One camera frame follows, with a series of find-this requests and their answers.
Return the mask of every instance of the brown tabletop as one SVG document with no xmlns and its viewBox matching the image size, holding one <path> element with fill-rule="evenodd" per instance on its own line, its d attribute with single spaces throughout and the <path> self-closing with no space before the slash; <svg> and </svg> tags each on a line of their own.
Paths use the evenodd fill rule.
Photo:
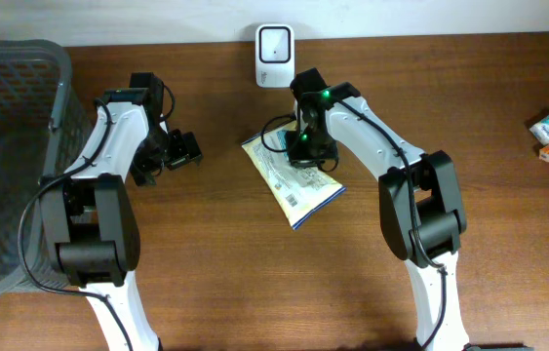
<svg viewBox="0 0 549 351">
<path fill-rule="evenodd" d="M 411 340 L 409 275 L 387 248 L 377 183 L 345 147 L 340 198 L 291 230 L 240 143 L 292 109 L 255 83 L 253 43 L 68 50 L 92 100 L 152 71 L 176 94 L 173 128 L 205 155 L 129 195 L 137 285 L 167 349 L 334 349 Z M 549 33 L 296 42 L 296 72 L 348 81 L 396 133 L 453 158 L 469 227 L 457 281 L 473 343 L 549 350 L 549 164 L 526 127 L 549 108 Z M 0 296 L 0 350 L 103 350 L 88 302 Z"/>
</svg>

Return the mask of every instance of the barcode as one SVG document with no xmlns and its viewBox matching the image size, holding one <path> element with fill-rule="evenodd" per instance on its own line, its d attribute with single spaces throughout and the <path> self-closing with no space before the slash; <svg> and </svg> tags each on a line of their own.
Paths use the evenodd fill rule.
<svg viewBox="0 0 549 351">
<path fill-rule="evenodd" d="M 295 199 L 294 197 L 294 194 L 290 194 L 288 197 L 285 198 L 287 200 L 288 203 L 290 203 L 290 205 L 292 205 L 292 207 L 294 207 L 295 205 L 297 205 L 297 200 Z"/>
</svg>

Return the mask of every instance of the white wall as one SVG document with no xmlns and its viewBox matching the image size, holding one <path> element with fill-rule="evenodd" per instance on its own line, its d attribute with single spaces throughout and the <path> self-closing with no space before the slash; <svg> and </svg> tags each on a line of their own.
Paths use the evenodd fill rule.
<svg viewBox="0 0 549 351">
<path fill-rule="evenodd" d="M 549 30 L 549 0 L 2 0 L 0 39 L 63 46 Z"/>
</svg>

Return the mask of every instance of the wooden table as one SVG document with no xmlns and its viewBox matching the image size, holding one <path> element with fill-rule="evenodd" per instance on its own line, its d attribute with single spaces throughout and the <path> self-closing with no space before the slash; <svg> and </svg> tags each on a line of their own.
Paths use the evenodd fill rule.
<svg viewBox="0 0 549 351">
<path fill-rule="evenodd" d="M 141 233 L 139 292 L 167 349 L 334 349 L 411 340 L 409 276 L 378 223 L 377 185 L 344 147 L 348 187 L 292 231 L 240 142 L 291 110 L 255 83 L 252 43 L 69 49 L 92 99 L 153 71 L 176 94 L 172 127 L 205 158 L 129 194 Z M 526 121 L 549 108 L 549 33 L 296 43 L 297 72 L 349 81 L 398 134 L 446 150 L 469 228 L 458 288 L 475 343 L 549 350 L 549 164 Z M 0 350 L 103 350 L 81 298 L 0 297 Z"/>
</svg>

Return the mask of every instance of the gray container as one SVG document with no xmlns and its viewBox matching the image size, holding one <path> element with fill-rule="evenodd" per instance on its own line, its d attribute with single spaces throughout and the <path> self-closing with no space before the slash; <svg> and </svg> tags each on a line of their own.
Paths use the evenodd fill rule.
<svg viewBox="0 0 549 351">
<path fill-rule="evenodd" d="M 38 180 L 59 175 L 85 145 L 92 125 L 72 91 L 70 58 L 43 40 L 0 41 L 0 293 L 30 292 L 19 266 L 20 215 Z M 24 231 L 25 256 L 34 276 L 64 287 L 64 275 L 47 259 L 36 204 Z"/>
</svg>

